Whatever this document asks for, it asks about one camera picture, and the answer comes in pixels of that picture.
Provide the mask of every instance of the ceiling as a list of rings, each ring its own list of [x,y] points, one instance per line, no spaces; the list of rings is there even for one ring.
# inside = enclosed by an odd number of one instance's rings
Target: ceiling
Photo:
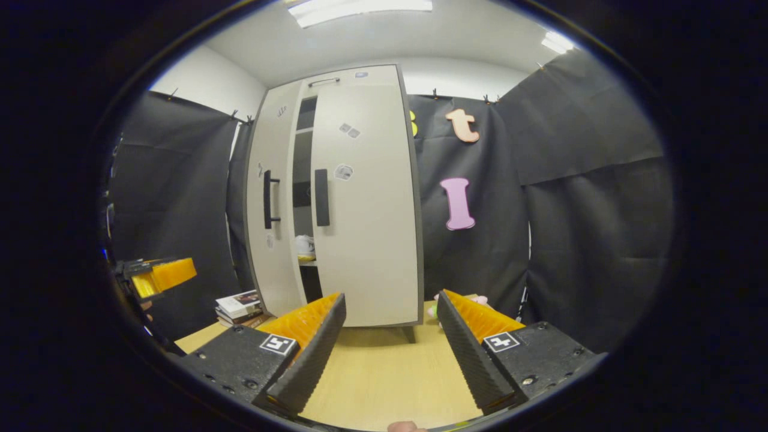
[[[433,0],[432,12],[376,12],[301,28],[282,2],[229,27],[206,45],[268,88],[337,65],[391,57],[480,61],[532,73],[557,53],[545,30],[491,0]]]

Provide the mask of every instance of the ceiling light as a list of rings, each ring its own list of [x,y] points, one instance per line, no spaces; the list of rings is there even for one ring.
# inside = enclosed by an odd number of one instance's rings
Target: ceiling light
[[[350,15],[432,10],[432,0],[309,0],[288,8],[302,28]]]
[[[547,32],[541,44],[558,54],[564,54],[567,50],[574,47],[573,42],[555,32]]]

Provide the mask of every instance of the white wall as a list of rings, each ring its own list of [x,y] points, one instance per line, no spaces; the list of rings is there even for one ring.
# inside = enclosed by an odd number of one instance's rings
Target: white wall
[[[258,79],[221,54],[200,46],[173,68],[169,69],[150,88],[174,97],[187,99],[218,111],[247,120],[256,117],[266,89]]]
[[[440,96],[482,100],[483,95],[488,95],[489,100],[495,101],[497,96],[503,96],[529,75],[527,72],[479,61],[430,57],[358,61],[328,71],[391,63],[400,64],[406,93],[409,95],[431,95],[432,89],[437,88]]]

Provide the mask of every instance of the white cabinet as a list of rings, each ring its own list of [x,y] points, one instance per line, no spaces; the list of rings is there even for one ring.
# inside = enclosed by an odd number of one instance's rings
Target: white cabinet
[[[282,315],[340,291],[346,326],[420,323],[415,164],[402,76],[394,65],[332,72],[268,91],[246,188],[250,257],[264,307]],[[280,182],[267,184],[267,174]],[[280,220],[270,224],[267,217]],[[311,292],[299,273],[297,234],[314,236],[312,270],[322,294]]]

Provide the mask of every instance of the pink letter i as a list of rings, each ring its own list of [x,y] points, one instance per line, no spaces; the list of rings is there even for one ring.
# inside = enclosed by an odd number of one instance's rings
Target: pink letter i
[[[469,206],[467,205],[467,186],[469,180],[466,178],[446,178],[440,182],[440,185],[448,194],[448,209],[450,219],[445,224],[449,230],[465,230],[475,226],[475,219],[469,215]]]

